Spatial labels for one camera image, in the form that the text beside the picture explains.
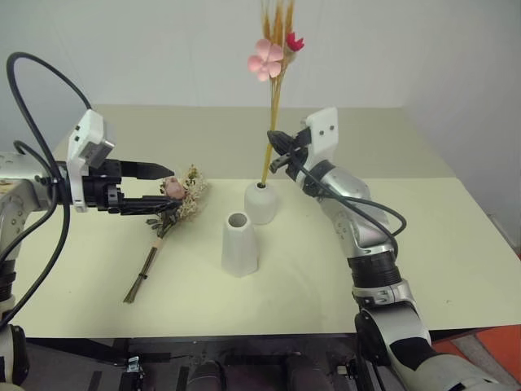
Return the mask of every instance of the light yellow tabletop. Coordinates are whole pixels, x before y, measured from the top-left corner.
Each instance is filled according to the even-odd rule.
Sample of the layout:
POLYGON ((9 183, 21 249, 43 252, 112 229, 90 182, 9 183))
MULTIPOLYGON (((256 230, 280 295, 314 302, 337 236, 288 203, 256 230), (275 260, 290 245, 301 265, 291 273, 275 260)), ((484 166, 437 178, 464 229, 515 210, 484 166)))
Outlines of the light yellow tabletop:
MULTIPOLYGON (((129 145, 124 138, 121 155, 129 145)), ((362 176, 374 200, 409 221, 398 237, 397 265, 425 323, 430 329, 521 323, 521 262, 450 170, 426 159, 420 161, 430 170, 425 178, 362 176), (436 165, 442 178, 433 175, 436 165)), ((154 155, 146 160, 155 161, 154 155)), ((123 298, 155 237, 146 217, 73 213, 61 258, 16 324, 31 337, 354 332, 352 279, 333 227, 289 180, 271 181, 281 205, 269 225, 256 226, 259 270, 238 279, 221 269, 225 217, 243 208, 253 181, 209 181, 204 211, 169 234, 131 305, 123 298)), ((125 180, 122 188, 126 196, 157 194, 158 183, 125 180)), ((16 264, 18 297, 47 262, 60 224, 57 212, 24 241, 16 264)))

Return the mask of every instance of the pink artificial flower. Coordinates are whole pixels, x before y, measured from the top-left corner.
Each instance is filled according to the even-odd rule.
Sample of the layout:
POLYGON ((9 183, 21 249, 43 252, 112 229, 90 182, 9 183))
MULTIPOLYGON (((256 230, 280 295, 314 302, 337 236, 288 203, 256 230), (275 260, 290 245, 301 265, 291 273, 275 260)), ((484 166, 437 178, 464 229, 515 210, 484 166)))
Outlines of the pink artificial flower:
POLYGON ((277 77, 281 70, 279 61, 282 59, 282 47, 271 43, 267 39, 261 39, 255 45, 257 54, 247 59, 247 68, 256 72, 260 81, 266 81, 270 77, 277 77))
POLYGON ((170 198, 182 200, 186 196, 186 190, 175 177, 167 178, 164 181, 164 192, 170 198))
POLYGON ((304 39, 296 41, 295 33, 289 33, 286 37, 286 44, 292 51, 299 51, 304 47, 304 39))

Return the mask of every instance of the vase opening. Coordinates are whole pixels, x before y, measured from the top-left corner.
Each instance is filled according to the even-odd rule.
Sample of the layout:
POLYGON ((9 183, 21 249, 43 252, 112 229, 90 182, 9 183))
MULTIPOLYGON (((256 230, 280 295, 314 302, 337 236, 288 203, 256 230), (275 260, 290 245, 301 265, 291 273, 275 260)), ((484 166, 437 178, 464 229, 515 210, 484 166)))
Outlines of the vase opening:
POLYGON ((242 213, 234 213, 228 218, 228 223, 233 228, 240 228, 241 226, 244 226, 247 222, 247 217, 245 214, 242 213))

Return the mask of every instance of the pink rose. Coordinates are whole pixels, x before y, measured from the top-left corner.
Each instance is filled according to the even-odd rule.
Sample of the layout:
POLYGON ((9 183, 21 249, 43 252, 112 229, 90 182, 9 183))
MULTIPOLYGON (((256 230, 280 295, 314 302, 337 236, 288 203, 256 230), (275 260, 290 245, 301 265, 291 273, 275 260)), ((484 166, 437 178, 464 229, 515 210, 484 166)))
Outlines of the pink rose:
POLYGON ((182 200, 186 196, 186 190, 175 177, 170 177, 164 181, 164 192, 170 198, 182 200))

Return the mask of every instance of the red flower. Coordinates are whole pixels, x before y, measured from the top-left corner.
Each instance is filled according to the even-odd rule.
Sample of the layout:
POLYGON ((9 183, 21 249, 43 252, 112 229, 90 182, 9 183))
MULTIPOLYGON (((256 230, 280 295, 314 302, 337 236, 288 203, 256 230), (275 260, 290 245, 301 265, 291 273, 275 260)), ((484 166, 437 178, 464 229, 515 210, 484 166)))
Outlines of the red flower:
POLYGON ((304 39, 295 40, 295 33, 289 33, 286 37, 286 44, 292 51, 299 51, 304 47, 304 39))

